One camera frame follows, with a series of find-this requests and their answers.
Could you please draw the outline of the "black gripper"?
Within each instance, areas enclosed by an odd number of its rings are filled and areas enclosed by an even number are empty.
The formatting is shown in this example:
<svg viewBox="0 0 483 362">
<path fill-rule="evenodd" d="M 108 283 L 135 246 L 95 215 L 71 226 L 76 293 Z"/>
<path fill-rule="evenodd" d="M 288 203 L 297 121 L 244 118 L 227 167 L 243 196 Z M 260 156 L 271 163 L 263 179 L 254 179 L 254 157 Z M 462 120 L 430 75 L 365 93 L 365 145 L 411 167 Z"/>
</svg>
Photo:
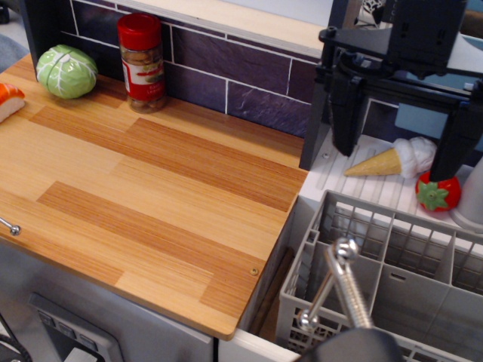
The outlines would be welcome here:
<svg viewBox="0 0 483 362">
<path fill-rule="evenodd" d="M 454 109 L 447 118 L 429 180 L 451 179 L 482 137 L 482 52 L 450 25 L 390 29 L 329 27 L 316 68 L 315 106 L 330 109 L 333 143 L 350 156 L 361 133 L 365 97 L 423 109 Z M 462 90 L 425 83 L 447 74 L 475 77 Z"/>
</svg>

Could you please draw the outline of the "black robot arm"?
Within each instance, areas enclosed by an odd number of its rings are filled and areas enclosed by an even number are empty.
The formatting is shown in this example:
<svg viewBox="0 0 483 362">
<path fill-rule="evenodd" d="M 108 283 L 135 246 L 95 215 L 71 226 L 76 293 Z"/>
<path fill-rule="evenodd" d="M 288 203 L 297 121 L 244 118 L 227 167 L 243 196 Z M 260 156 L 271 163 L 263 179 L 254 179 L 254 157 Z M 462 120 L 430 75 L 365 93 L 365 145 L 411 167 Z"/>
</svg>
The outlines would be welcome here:
<svg viewBox="0 0 483 362">
<path fill-rule="evenodd" d="M 450 179 L 482 135 L 482 52 L 461 34 L 464 1 L 396 1 L 387 29 L 320 32 L 315 118 L 327 120 L 337 150 L 353 153 L 365 100 L 391 100 L 445 113 L 430 169 Z"/>
</svg>

